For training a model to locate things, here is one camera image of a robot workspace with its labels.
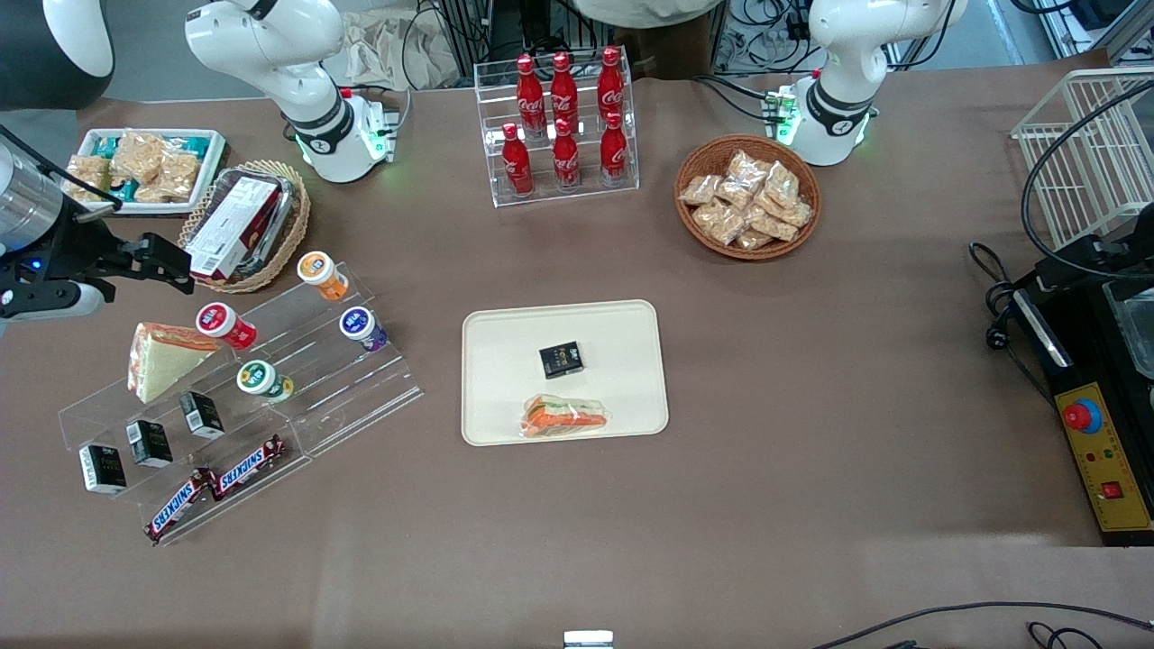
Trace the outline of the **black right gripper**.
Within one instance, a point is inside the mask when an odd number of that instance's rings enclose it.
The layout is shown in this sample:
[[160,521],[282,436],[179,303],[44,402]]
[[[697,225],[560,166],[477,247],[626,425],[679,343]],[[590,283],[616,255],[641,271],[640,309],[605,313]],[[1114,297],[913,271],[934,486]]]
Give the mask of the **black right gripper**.
[[190,271],[190,263],[189,254],[162,234],[145,233],[137,243],[128,243],[112,234],[100,218],[78,223],[65,216],[18,251],[18,288],[59,290],[90,279],[123,277],[153,279],[190,296],[197,283],[182,274]]

